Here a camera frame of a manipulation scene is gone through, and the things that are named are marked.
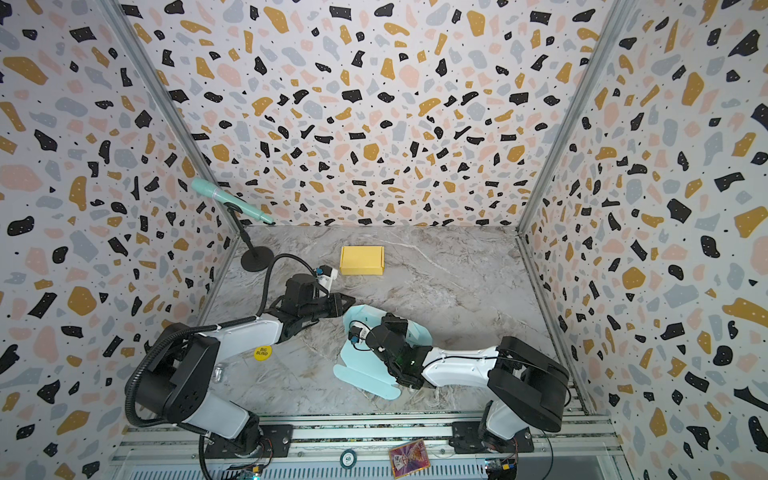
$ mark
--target patterned wall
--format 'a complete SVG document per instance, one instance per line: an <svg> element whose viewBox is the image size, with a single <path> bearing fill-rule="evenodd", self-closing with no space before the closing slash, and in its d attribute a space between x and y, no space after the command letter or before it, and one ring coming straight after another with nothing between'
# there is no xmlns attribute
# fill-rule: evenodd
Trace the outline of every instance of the patterned wall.
<svg viewBox="0 0 768 480"><path fill-rule="evenodd" d="M89 4L0 2L0 24L0 477L90 478L125 379L197 316L231 233Z"/></svg>
<svg viewBox="0 0 768 480"><path fill-rule="evenodd" d="M126 2L218 180L317 225L517 223L610 7Z"/></svg>
<svg viewBox="0 0 768 480"><path fill-rule="evenodd" d="M768 2L640 2L525 231L635 478L768 478Z"/></svg>

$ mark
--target cardboard box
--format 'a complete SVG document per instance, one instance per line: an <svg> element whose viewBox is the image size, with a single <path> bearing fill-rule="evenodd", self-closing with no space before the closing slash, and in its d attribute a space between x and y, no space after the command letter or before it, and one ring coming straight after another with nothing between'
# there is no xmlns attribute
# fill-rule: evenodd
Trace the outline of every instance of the cardboard box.
<svg viewBox="0 0 768 480"><path fill-rule="evenodd" d="M342 275L383 275L384 247L342 247Z"/></svg>

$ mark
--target colorful card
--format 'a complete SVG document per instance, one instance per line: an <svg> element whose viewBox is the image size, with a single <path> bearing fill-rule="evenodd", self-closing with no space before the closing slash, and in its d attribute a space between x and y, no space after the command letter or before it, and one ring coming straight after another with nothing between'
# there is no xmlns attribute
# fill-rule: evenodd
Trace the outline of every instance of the colorful card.
<svg viewBox="0 0 768 480"><path fill-rule="evenodd" d="M395 479L429 468L429 457L424 440L406 443L389 451L389 463Z"/></svg>

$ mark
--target cable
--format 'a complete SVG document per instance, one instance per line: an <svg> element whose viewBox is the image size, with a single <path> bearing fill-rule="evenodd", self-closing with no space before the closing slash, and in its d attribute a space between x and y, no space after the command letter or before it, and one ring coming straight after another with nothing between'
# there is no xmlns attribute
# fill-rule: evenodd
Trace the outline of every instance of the cable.
<svg viewBox="0 0 768 480"><path fill-rule="evenodd" d="M232 467L229 467L227 470L250 470L251 468L257 466L259 462L261 462L261 459L264 458L264 451L266 450L266 445L262 443L263 440L267 440L270 443L270 445L272 445L272 441L269 439L262 438L261 440L259 440L259 447L261 447L261 452L259 452L259 458L249 463L248 465L238 466L238 467L232 466Z"/></svg>
<svg viewBox="0 0 768 480"><path fill-rule="evenodd" d="M197 433L198 435L207 435L208 431L189 423L177 423L177 427L187 430L188 432Z"/></svg>
<svg viewBox="0 0 768 480"><path fill-rule="evenodd" d="M138 367L136 367L134 372L131 374L131 377L128 379L125 386L125 410L124 411L125 411L125 417L131 425L137 426L137 427L151 427L151 426L168 423L168 421L163 418L142 419L136 413L136 395L138 393L138 387L139 387L139 384L141 383L141 377L147 371L147 369L149 368L149 365L169 345L171 345L176 340L191 338L192 335L196 333L212 332L219 328L227 328L231 326L241 325L243 323L253 322L257 317L261 316L262 313L264 313L264 309L266 307L267 290L270 287L270 276L272 275L272 269L275 266L275 262L281 258L292 258L296 260L297 262L304 265L314 276L316 276L315 270L313 270L312 267L307 262L297 257L296 255L292 255L290 253L281 253L280 255L276 255L272 259L272 262L270 263L269 268L266 270L266 277L264 279L264 290L261 296L261 305L259 307L259 311L256 314L256 316L248 316L242 319L230 320L229 322L224 322L218 325L195 326L195 327L186 328L183 330L177 330L176 332L171 333L169 336L155 342L152 348L150 348L149 351L147 352L147 355L144 356L141 362L139 362Z"/></svg>
<svg viewBox="0 0 768 480"><path fill-rule="evenodd" d="M208 472L208 467L205 465L205 435L200 435L200 440L197 442L197 460L200 462L200 470L203 472L203 478L205 480L214 480Z"/></svg>
<svg viewBox="0 0 768 480"><path fill-rule="evenodd" d="M505 458L504 460L502 460L502 461L506 462L510 458L515 457L515 461L512 464L513 465L517 465L518 464L518 441L514 437L512 437L512 441L515 443L515 452L514 453L510 453L509 456L507 458Z"/></svg>
<svg viewBox="0 0 768 480"><path fill-rule="evenodd" d="M266 465L264 468L270 466L270 463L272 463L272 458L275 456L275 448L272 446L272 440L266 439L270 443L270 459L266 461Z"/></svg>
<svg viewBox="0 0 768 480"><path fill-rule="evenodd" d="M549 469L547 470L547 473L541 477L541 480L547 480L550 472L552 472L552 466L554 465L554 450L552 449L552 442L550 442L549 437L547 437L547 432L541 430L541 434L544 435L544 438L547 439L547 443L549 444Z"/></svg>
<svg viewBox="0 0 768 480"><path fill-rule="evenodd" d="M256 316L261 316L264 313L264 310L266 309L266 298L269 295L270 277L272 276L272 269L275 267L275 263L281 258L294 259L295 261L304 265L306 269L312 273L312 275L317 277L317 272L307 262L297 257L296 255L292 255L290 253L281 253L280 255L275 255L275 257L272 259L272 262L270 263L269 268L266 269L266 276L264 277L264 289L261 293L261 305L259 305L259 310L257 311Z"/></svg>
<svg viewBox="0 0 768 480"><path fill-rule="evenodd" d="M379 338L376 335L373 334L373 329L371 327L367 326L365 323L361 322L360 320L352 320L351 322L349 322L349 325L351 326L353 323L359 323L360 325L365 327L365 329L368 330L368 333L366 334L366 337L368 335L370 335L370 336L372 336L376 340L376 342L379 342L379 345L382 344L381 341L379 340ZM368 351L371 351L371 348L369 347L367 350L360 350L360 351L361 352L368 352Z"/></svg>
<svg viewBox="0 0 768 480"><path fill-rule="evenodd" d="M550 375L550 376L551 376L553 379L555 379L555 380L557 380L558 382L560 382L560 384L561 384L561 385L563 385L563 387L565 387L565 391L566 391L566 392L568 392L568 401L567 401L567 402L566 402L566 403L563 405L564 407L565 407L567 404L571 403L571 400L573 399L573 395L571 394L571 389L569 389L569 388L568 388L568 384L567 384L567 383L565 383L565 382L563 382L562 380L560 380L560 379L559 379L559 378L558 378L558 377L557 377L557 376L556 376L554 373L552 373L552 372L549 372L548 370L544 370L544 369L542 369L540 366L538 366L538 365L534 365L533 363L523 362L523 361L521 361L521 360L516 360L516 359L510 359L510 358L507 358L507 357L505 357L505 356L481 356L481 357L477 357L477 356L463 356L463 355L447 355L447 356L441 356L441 357L439 357L439 358L436 358L436 359L432 360L430 363L427 363L426 365L424 365L424 366L422 367L422 372L423 372L424 370L426 370L426 369L427 369L427 367L428 367L428 366L430 366L430 365L432 365L433 363L437 363L437 362L440 362L441 360L445 360L445 359L469 359L469 360L493 360L493 359L501 359L501 360L508 360L509 362L516 362L516 363L521 363L522 365L530 366L530 367L533 367L533 368L535 368L535 369L541 370L542 372L546 373L547 375Z"/></svg>

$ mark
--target microphone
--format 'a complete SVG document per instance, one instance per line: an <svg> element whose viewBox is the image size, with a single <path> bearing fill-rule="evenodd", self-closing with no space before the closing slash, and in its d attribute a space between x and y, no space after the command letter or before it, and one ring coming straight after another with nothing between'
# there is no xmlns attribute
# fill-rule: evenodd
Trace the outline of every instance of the microphone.
<svg viewBox="0 0 768 480"><path fill-rule="evenodd" d="M275 220L273 220L272 217L265 214L263 211L259 210L258 208L254 207L251 204L247 204L243 202L241 199L235 197L234 195L229 195L227 192L219 188L217 185L214 185L207 180L203 180L202 178L195 177L192 180L191 185L192 185L192 188L199 194L202 194L202 195L205 195L206 197L220 201L224 205L227 205L227 204L234 205L235 210L238 210L242 214L246 214L248 217L252 217L253 219L262 221L264 223L269 223L269 224L275 223Z"/></svg>

